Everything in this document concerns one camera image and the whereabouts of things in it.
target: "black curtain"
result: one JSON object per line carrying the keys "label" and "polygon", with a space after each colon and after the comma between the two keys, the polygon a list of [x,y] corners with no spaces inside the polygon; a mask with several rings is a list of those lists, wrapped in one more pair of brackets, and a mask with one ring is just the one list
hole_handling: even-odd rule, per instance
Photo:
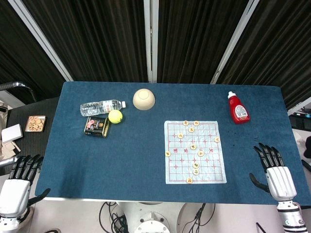
{"label": "black curtain", "polygon": [[[6,0],[0,1],[0,28],[0,83],[27,82],[40,100],[59,96],[65,80]],[[26,89],[10,92],[33,102]]]}
{"label": "black curtain", "polygon": [[148,81],[143,0],[23,2],[75,81]]}
{"label": "black curtain", "polygon": [[280,86],[288,108],[310,97],[311,1],[260,1],[217,83]]}
{"label": "black curtain", "polygon": [[248,0],[160,0],[159,83],[210,83]]}

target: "white box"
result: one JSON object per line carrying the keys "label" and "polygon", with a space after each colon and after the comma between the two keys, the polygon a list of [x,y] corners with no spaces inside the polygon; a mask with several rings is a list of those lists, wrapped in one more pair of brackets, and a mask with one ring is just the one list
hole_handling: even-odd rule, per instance
{"label": "white box", "polygon": [[9,128],[3,129],[1,132],[2,143],[12,142],[23,137],[20,124],[13,125]]}

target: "chinese chess board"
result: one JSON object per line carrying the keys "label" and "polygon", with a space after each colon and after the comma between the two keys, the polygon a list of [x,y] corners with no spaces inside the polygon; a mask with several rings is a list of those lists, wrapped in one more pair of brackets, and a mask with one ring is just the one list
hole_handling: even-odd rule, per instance
{"label": "chinese chess board", "polygon": [[167,184],[226,183],[217,121],[165,121]]}

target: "tennis ball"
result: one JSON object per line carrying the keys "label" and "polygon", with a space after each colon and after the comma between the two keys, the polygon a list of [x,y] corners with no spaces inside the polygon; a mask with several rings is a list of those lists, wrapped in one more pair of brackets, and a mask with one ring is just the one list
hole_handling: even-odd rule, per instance
{"label": "tennis ball", "polygon": [[119,110],[112,110],[109,113],[108,118],[109,118],[111,123],[118,124],[122,121],[123,116]]}

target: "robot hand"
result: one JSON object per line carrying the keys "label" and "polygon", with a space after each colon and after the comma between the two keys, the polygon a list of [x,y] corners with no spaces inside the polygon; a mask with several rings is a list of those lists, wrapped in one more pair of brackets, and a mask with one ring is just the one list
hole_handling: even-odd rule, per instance
{"label": "robot hand", "polygon": [[43,157],[22,156],[18,158],[10,172],[9,179],[4,182],[0,194],[0,232],[16,232],[20,222],[25,220],[21,215],[28,207],[47,196],[50,189],[41,195],[29,199],[37,169],[41,166]]}
{"label": "robot hand", "polygon": [[297,195],[291,173],[284,165],[282,156],[274,147],[265,146],[259,143],[254,147],[260,157],[263,170],[266,174],[268,185],[260,183],[253,173],[249,177],[253,184],[270,193],[278,201],[277,211],[281,217],[285,232],[307,233],[308,230],[302,219],[300,209],[293,203],[293,198]]}

